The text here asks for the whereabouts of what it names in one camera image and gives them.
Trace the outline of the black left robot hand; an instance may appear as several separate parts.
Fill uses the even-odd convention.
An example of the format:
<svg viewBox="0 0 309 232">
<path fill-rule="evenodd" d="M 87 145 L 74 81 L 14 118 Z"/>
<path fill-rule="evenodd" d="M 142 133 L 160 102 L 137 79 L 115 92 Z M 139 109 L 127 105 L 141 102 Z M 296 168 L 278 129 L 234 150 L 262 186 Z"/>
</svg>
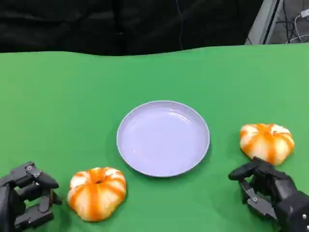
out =
<svg viewBox="0 0 309 232">
<path fill-rule="evenodd" d="M 32 161 L 13 168 L 0 178 L 0 230 L 23 232 L 53 220 L 52 206 L 62 204 L 56 188 L 58 182 Z"/>
</svg>

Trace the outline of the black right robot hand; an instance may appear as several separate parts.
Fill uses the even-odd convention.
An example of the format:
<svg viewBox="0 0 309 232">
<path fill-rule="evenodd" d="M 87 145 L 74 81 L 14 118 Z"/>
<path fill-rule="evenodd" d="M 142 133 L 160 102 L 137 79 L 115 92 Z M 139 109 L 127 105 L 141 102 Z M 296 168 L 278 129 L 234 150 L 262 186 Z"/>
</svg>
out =
<svg viewBox="0 0 309 232">
<path fill-rule="evenodd" d="M 254 212 L 276 221 L 282 232 L 309 230 L 309 196 L 273 164 L 254 157 L 231 171 L 228 178 L 238 181 L 242 202 Z"/>
</svg>

